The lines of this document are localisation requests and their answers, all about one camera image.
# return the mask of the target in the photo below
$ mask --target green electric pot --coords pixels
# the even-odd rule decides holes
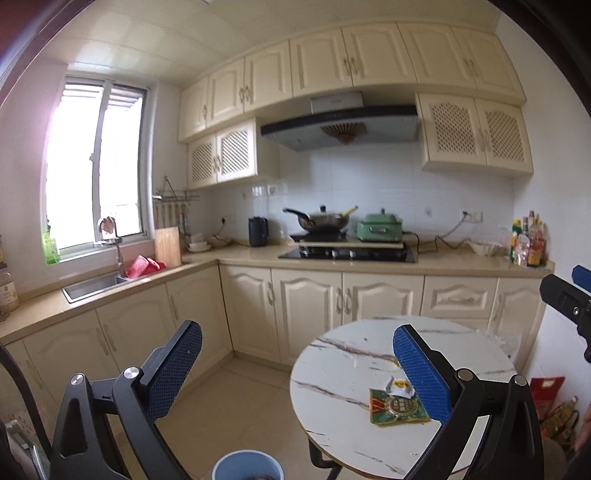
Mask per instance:
[[[357,224],[357,238],[362,242],[401,242],[402,220],[380,208]]]

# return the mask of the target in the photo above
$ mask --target gas stove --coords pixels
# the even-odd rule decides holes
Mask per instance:
[[[348,260],[372,262],[415,263],[412,251],[407,244],[378,244],[361,242],[338,232],[331,235],[294,234],[291,235],[298,248],[280,255],[279,258],[296,260]]]

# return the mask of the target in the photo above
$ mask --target stainless steel sink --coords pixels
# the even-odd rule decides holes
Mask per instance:
[[[68,303],[74,303],[75,301],[87,299],[88,297],[92,297],[93,295],[110,290],[130,281],[132,281],[131,278],[123,278],[119,273],[113,272],[74,283],[61,290],[66,296]]]

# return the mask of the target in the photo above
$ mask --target ceiling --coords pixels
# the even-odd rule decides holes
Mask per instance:
[[[156,77],[185,86],[258,44],[377,18],[494,31],[499,11],[487,0],[96,0],[42,55],[76,70]]]

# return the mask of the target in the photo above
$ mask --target beige floor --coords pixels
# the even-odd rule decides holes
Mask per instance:
[[[228,452],[254,449],[279,461],[286,480],[324,480],[328,470],[310,463],[307,437],[291,408],[289,374],[233,358],[158,422],[187,472],[210,480]],[[129,443],[118,439],[133,480],[145,479]],[[339,480],[361,480],[343,469]]]

